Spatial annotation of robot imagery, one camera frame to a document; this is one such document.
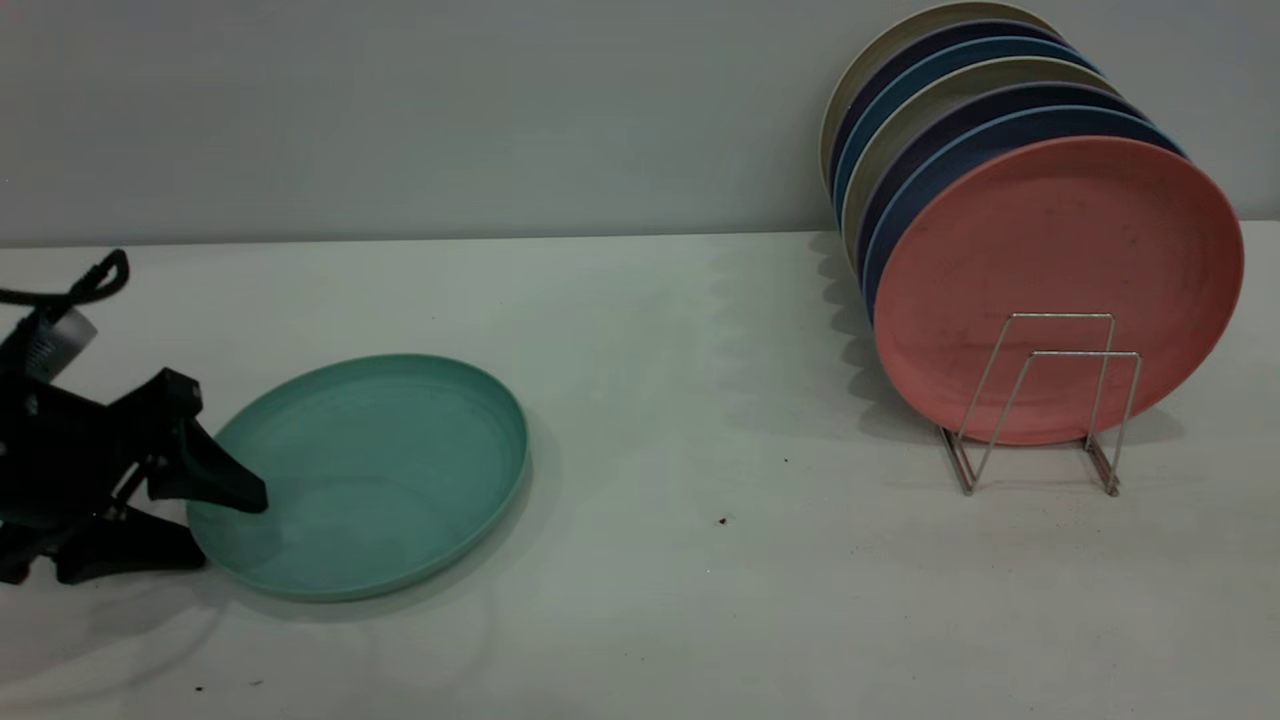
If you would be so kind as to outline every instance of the beige plate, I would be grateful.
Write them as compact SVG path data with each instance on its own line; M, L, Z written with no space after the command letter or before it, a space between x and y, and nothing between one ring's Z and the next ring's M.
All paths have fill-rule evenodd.
M1011 8L1000 3L952 3L922 10L910 18L897 23L884 31L858 54L858 58L849 65L845 74L836 85L831 100L827 101L827 114L822 122L822 142L819 147L822 160L822 182L831 193L831 151L836 140L836 131L840 120L844 119L845 110L854 101L854 96L863 85L870 79L886 60L900 53L904 47L936 29L950 24L968 20L1021 20L1036 27L1042 27L1055 35L1060 35L1052 26L1021 8Z
M850 264L858 258L863 211L876 183L897 155L929 126L965 101L1014 85L1028 82L1074 82L1120 96L1097 73L1052 58L997 58L961 68L916 92L888 117L863 150L849 178L841 228Z

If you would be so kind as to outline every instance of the white table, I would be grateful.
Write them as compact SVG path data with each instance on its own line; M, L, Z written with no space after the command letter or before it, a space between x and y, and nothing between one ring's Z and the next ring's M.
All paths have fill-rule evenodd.
M42 561L0 587L0 716L1274 716L1280 223L1245 234L1235 320L1134 420L1119 498L1074 450L1000 452L964 497L832 233L131 250L64 387L170 366L214 430L329 363L451 355L526 405L534 480L461 564L365 602ZM0 286L101 255L0 251Z

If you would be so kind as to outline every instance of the green plate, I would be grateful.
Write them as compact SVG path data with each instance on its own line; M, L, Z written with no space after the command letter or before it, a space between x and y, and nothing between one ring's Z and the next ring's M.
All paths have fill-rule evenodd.
M515 396L457 360L383 355L289 380L218 442L266 483L261 515L189 502L209 559L294 600L369 597L461 557L502 518L529 459Z

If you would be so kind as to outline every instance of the plate rack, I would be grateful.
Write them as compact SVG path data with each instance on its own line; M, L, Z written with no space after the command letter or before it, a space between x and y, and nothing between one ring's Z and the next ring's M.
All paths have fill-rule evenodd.
M1009 393L1009 400L1005 402L1005 409L1000 414L1000 420L996 423L996 430L992 433L991 439L987 442L987 447L982 454L982 459L978 461L977 470L969 460L969 454L965 450L964 437L965 430L969 428L969 420L973 419L973 411L978 406L978 398L982 396L982 388L987 384L987 377L991 374L992 365L996 364L996 356L1000 355L1000 347L1005 342L1005 334L1009 332L1009 327L1014 324L1014 320L1106 320L1107 322L1107 341L1103 350L1032 350L1027 354L1027 360L1023 361L1023 369L1018 373L1018 380L1014 382L1014 388ZM952 432L942 425L938 425L938 432L942 434L942 443L947 448L947 455L951 457L951 464L955 469L956 477L960 479L960 487L964 489L966 496L973 495L974 488L978 486L978 479L982 477L982 471L987 468L987 460L991 457L991 451L996 447L996 442L1000 439L1000 433L1005 428L1005 420L1009 419L1009 413L1014 407L1014 401L1018 398L1018 391L1023 387L1023 379L1027 378L1027 372L1030 370L1032 364L1037 357L1101 357L1102 366L1098 370L1098 386L1093 396L1093 411L1089 415L1089 429L1085 436L1080 439L1080 448L1088 454L1089 459L1093 461L1094 469L1097 469L1100 478L1102 479L1102 489L1107 495L1115 497L1120 495L1120 477L1116 474L1120 468L1120 451L1124 448L1124 433L1129 425L1129 416L1133 414L1133 398L1138 389L1138 378L1142 375L1142 354L1124 350L1112 350L1111 343L1115 340L1116 332L1116 319L1111 313L1014 313L1005 319L1004 327L1000 329L1000 336L996 338L996 345L991 348L991 357L987 360L987 368L982 372L982 378L978 380L978 387L974 389L973 400L969 401L969 409L965 411L964 420L960 423L960 428ZM1129 383L1129 397L1125 401L1124 419L1120 421L1120 430L1116 436L1116 447L1111 455L1111 460L1107 460L1106 452L1103 452L1098 438L1094 434L1098 423L1098 407L1102 405L1102 387L1107 375L1107 364L1111 359L1117 360L1132 360L1134 363L1133 380Z

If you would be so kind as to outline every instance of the plate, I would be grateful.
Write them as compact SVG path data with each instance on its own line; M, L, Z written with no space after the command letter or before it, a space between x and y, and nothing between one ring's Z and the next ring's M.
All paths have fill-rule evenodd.
M1028 82L1071 82L1119 95L1102 76L1074 63L1051 58L998 58L959 69L916 92L884 120L867 142L854 165L841 208L846 228L845 250L855 275L863 266L856 260L856 231L867 201L893 159L938 118L987 92Z
M854 165L858 164L858 159L861 156L863 150L867 147L872 136L876 135L876 131L884 124L884 120L887 120L888 117L892 115L893 111L906 102L913 95L924 90L934 81L938 81L961 68L983 60L1016 56L1055 58L1088 68L1096 73L1098 72L1097 68L1070 47L1030 37L988 37L984 40L972 40L969 42L961 42L960 45L954 45L940 53L934 53L913 65L909 70L899 76L897 79L891 82L888 87L877 95L876 100L867 106L867 111L858 118L858 122L854 123L854 129L849 133L849 140L845 141L845 145L840 151L840 160L836 164L836 174L832 181L833 206L837 209L844 206L845 190L849 184L849 178L854 172Z
M883 272L876 345L902 397L956 430L1011 313L1112 313L1114 348L1143 357L1138 414L1208 356L1243 277L1231 206L1187 159L1132 138L1051 140L980 165L916 217ZM968 434L989 439L1030 350L1101 350L1106 333L1105 320L1015 323ZM1000 441L1084 437L1100 364L1037 360ZM1100 429L1124 418L1133 369L1108 364Z
M529 457L515 396L447 357L383 355L307 373L218 434L266 483L261 515L189 502L192 534L243 583L356 600L452 564L511 505Z
M881 91L888 87L890 83L897 79L899 76L909 70L913 65L936 53L946 50L947 47L988 37L1032 37L1036 40L1055 42L1064 47L1070 47L1062 38L1047 29L1029 23L1012 20L973 20L933 31L904 47L899 54L890 58L883 65L872 73L872 77L868 78L867 83L863 85L858 94L854 95L854 99L849 102L849 109L845 110L845 117L840 120L840 126L836 128L832 150L838 152L838 150L845 146L845 141L849 140L849 133L852 132L854 124L867 110L867 106L876 100L876 96L878 96ZM836 172L837 161L838 158L832 158L831 160L832 174ZM828 181L828 187L831 187L831 181Z
M1124 113L1140 120L1147 119L1137 108L1112 92L1074 83L1025 83L1006 87L988 92L980 97L974 97L952 109L908 143L899 152L897 158L888 164L888 168L881 176L865 205L865 211L858 218L858 225L849 227L850 232L846 232L846 234L854 238L854 268L858 272L859 283L861 283L867 263L867 250L870 247L872 234L877 223L883 217L884 209L897 191L920 165L933 158L951 141L975 127L1023 110L1051 108L1055 105L1102 108ZM1037 115L1037 118L1044 117L1053 115ZM1167 140L1165 146L1179 154L1181 152L1171 140Z
M867 241L867 260L863 265L863 301L869 318L876 318L877 290L884 265L899 238L916 215L952 182L965 173L1024 145L1070 136L1112 136L1140 140L1180 152L1151 123L1128 113L1103 110L1085 105L1055 105L1021 110L983 123L952 140L934 152L893 193L884 213ZM1006 211L993 208L992 211Z
M818 158L822 165L822 178L827 183L828 192L831 191L831 151L835 147L836 128L845 117L850 100L854 99L858 90L867 82L867 78L876 72L876 68L881 67L884 60L892 58L899 50L906 47L922 35L928 35L948 24L983 19L1020 20L1053 33L1057 32L1039 17L1020 8L1011 8L1000 3L951 3L922 10L881 33L879 37L868 44L854 58L854 61L845 68L845 73L840 77L840 82L832 91L831 99L827 100Z

